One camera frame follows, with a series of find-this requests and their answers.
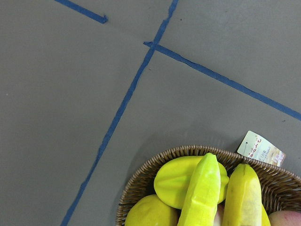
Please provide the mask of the greenish ridged banana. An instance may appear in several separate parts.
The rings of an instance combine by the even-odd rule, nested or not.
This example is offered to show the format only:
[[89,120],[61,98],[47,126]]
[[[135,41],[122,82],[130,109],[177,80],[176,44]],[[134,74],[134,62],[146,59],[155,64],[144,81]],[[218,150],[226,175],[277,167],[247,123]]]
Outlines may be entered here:
[[197,164],[185,196],[179,226],[212,226],[217,212],[221,175],[217,158],[207,153]]

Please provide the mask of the worn yellow banana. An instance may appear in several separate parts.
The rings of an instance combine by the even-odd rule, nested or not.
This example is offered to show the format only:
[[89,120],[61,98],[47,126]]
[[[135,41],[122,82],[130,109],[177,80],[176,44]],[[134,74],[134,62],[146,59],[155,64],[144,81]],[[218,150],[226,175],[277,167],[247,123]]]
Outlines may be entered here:
[[261,185],[256,172],[248,164],[239,164],[230,176],[222,225],[260,226],[261,205]]

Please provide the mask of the brown wicker basket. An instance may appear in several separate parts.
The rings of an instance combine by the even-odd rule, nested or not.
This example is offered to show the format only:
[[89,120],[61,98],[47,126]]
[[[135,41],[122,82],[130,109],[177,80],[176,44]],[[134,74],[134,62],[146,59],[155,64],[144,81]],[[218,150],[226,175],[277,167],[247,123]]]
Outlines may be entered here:
[[130,209],[143,197],[153,194],[153,182],[158,170],[168,161],[182,156],[201,156],[213,153],[228,174],[240,163],[249,164],[257,173],[262,193],[262,204],[268,214],[278,210],[301,210],[301,178],[271,164],[247,158],[240,154],[203,145],[183,145],[167,149],[147,160],[129,178],[123,189],[115,224],[123,226]]

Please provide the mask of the yellow starfruit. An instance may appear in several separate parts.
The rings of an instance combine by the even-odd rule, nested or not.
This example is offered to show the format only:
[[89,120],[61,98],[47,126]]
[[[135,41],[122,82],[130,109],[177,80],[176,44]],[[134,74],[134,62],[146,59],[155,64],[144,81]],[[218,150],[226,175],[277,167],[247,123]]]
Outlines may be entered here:
[[[154,189],[158,197],[165,204],[182,209],[185,196],[190,184],[190,178],[202,156],[184,156],[173,159],[164,164],[157,172],[154,180]],[[229,177],[224,166],[219,164],[221,188],[219,200],[216,202],[211,195],[212,191],[198,192],[201,202],[194,201],[200,209],[215,209],[226,196]]]

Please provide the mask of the yellow lemon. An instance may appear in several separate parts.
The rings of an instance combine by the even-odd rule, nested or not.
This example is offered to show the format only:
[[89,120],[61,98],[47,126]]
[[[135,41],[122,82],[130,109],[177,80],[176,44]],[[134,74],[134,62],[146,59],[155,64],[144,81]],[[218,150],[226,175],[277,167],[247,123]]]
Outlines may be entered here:
[[177,210],[162,202],[157,195],[143,197],[129,211],[126,226],[176,226]]

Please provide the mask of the paper price tag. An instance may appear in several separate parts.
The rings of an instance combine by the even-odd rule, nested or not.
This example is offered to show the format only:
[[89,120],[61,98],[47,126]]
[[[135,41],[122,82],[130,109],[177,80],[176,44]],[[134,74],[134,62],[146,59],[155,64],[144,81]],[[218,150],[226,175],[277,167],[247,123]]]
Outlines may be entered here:
[[237,153],[278,167],[282,166],[286,157],[284,152],[251,130],[246,133],[237,149]]

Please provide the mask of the red apple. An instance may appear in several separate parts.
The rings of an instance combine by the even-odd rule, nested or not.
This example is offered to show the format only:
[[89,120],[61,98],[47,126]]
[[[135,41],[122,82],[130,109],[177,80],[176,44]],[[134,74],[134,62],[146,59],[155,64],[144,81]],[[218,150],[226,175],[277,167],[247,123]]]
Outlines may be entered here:
[[223,214],[224,214],[224,204],[220,203],[217,205],[217,212],[214,217],[213,226],[222,226]]

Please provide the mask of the small yellow banana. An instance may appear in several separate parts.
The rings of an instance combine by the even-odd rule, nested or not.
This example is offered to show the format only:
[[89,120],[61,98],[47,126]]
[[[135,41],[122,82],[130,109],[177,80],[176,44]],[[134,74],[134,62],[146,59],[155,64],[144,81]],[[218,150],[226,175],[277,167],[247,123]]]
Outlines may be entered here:
[[261,205],[261,226],[271,226],[268,214],[263,204]]

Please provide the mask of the pink peach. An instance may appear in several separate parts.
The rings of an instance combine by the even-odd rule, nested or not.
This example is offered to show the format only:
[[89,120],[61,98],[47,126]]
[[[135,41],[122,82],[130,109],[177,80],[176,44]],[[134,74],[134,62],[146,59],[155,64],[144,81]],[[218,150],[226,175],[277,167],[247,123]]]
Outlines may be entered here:
[[269,214],[270,224],[272,226],[300,226],[301,214],[296,211],[276,211]]

